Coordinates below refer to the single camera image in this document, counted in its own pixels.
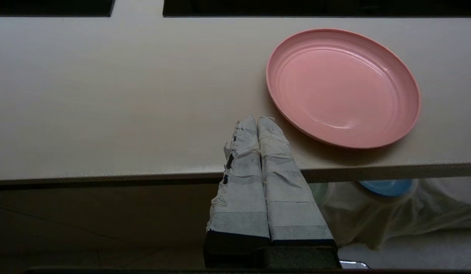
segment blue object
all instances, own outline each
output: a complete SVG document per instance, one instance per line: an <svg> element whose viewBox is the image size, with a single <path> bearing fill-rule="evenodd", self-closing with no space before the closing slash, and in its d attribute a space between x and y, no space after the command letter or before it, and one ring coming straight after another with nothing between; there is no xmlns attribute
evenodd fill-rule
<svg viewBox="0 0 471 274"><path fill-rule="evenodd" d="M359 183L375 194L388 197L399 197L410 191L412 179L360 181Z"/></svg>

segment tabletop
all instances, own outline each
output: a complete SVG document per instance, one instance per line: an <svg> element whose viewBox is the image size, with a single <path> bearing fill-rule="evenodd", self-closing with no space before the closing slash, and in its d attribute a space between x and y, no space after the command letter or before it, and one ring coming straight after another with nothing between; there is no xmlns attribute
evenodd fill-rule
<svg viewBox="0 0 471 274"><path fill-rule="evenodd" d="M219 177L246 115L274 116L319 180L471 175L471 18L163 18L117 0L109 18L0 18L0 184ZM372 150L302 134L266 89L272 50L338 28L398 55L422 92L412 132Z"/></svg>

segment white table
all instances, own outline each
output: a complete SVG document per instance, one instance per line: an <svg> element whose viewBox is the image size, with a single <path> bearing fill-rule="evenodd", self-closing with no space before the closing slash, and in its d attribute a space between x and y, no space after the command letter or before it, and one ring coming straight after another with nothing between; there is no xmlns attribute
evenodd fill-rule
<svg viewBox="0 0 471 274"><path fill-rule="evenodd" d="M322 180L471 175L471 19L163 18L162 6L0 18L0 184L218 177L222 146L248 114L275 116L299 166ZM361 33L408 65L423 109L405 139L345 150L279 115L267 59L312 28Z"/></svg>

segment black panel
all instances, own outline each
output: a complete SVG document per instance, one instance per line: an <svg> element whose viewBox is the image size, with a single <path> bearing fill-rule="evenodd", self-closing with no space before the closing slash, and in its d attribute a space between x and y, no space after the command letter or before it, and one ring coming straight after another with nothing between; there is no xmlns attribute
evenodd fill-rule
<svg viewBox="0 0 471 274"><path fill-rule="evenodd" d="M0 16L110 17L115 0L0 0Z"/></svg>
<svg viewBox="0 0 471 274"><path fill-rule="evenodd" d="M471 0L164 0L163 15L471 17Z"/></svg>
<svg viewBox="0 0 471 274"><path fill-rule="evenodd" d="M471 274L457 269L31 269L24 274Z"/></svg>
<svg viewBox="0 0 471 274"><path fill-rule="evenodd" d="M270 238L209 230L204 243L207 268L255 268L253 254L271 244Z"/></svg>
<svg viewBox="0 0 471 274"><path fill-rule="evenodd" d="M342 268L336 246L268 246L258 250L254 257L261 269Z"/></svg>

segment pink plate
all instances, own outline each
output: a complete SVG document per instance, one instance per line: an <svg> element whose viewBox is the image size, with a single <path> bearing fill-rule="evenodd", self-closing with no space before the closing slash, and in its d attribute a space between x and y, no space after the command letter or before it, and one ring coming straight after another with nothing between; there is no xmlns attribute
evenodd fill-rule
<svg viewBox="0 0 471 274"><path fill-rule="evenodd" d="M377 42L343 30L297 33L266 69L274 103L294 126L323 142L374 148L404 137L420 113L405 64Z"/></svg>

